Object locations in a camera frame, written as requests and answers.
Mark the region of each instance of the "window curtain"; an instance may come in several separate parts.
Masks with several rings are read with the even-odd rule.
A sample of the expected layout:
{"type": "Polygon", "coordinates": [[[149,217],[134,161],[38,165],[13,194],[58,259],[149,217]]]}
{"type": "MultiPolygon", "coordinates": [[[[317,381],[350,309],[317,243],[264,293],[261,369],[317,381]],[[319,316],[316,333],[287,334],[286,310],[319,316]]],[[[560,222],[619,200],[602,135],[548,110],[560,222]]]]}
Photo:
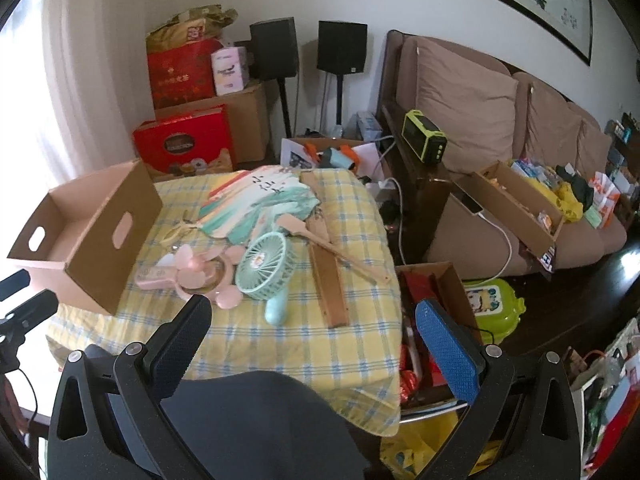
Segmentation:
{"type": "Polygon", "coordinates": [[[0,279],[51,187],[135,158],[153,119],[145,0],[21,0],[0,31],[0,279]]]}

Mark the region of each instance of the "fan grille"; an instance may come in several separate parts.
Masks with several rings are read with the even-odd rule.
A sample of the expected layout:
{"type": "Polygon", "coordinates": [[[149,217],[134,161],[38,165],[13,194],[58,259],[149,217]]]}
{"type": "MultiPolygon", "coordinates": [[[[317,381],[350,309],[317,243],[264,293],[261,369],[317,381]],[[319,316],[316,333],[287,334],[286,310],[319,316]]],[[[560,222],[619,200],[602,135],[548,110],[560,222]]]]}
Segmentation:
{"type": "Polygon", "coordinates": [[[296,258],[283,234],[262,235],[246,250],[236,269],[236,286],[254,300],[270,300],[287,285],[296,258]]]}

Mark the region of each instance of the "wooden board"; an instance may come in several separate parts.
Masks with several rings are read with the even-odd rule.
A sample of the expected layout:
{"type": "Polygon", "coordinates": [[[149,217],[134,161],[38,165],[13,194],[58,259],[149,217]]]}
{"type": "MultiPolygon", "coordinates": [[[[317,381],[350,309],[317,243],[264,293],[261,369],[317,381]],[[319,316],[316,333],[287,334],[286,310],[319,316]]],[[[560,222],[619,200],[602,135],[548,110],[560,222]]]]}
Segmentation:
{"type": "MultiPolygon", "coordinates": [[[[319,196],[320,184],[318,180],[311,171],[303,171],[300,175],[300,181],[309,186],[320,200],[320,205],[306,220],[306,228],[323,240],[331,242],[324,215],[322,214],[322,197],[319,196]]],[[[342,288],[342,277],[338,268],[337,257],[313,242],[309,242],[309,255],[320,300],[320,308],[327,326],[336,328],[348,325],[349,310],[342,293],[344,289],[342,288]]]]}

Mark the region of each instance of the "red gift box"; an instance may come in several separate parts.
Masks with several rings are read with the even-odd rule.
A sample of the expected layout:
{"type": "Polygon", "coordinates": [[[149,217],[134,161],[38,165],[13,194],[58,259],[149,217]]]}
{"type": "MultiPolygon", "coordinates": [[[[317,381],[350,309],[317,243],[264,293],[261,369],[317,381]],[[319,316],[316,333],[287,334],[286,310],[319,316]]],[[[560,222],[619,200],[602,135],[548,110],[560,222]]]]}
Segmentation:
{"type": "Polygon", "coordinates": [[[219,40],[210,38],[147,54],[154,108],[158,110],[214,97],[211,54],[222,47],[219,40]]]}
{"type": "Polygon", "coordinates": [[[220,173],[221,166],[235,161],[225,105],[147,121],[133,132],[133,140],[144,162],[175,176],[220,173]]]}

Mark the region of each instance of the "pink box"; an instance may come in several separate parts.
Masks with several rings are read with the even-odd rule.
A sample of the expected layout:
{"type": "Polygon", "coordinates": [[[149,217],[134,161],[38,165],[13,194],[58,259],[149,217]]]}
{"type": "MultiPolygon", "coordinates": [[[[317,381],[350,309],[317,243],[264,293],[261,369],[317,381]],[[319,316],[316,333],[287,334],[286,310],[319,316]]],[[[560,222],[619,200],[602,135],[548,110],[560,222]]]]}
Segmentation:
{"type": "Polygon", "coordinates": [[[244,46],[221,48],[211,54],[216,93],[231,94],[244,90],[249,82],[249,67],[244,46]]]}

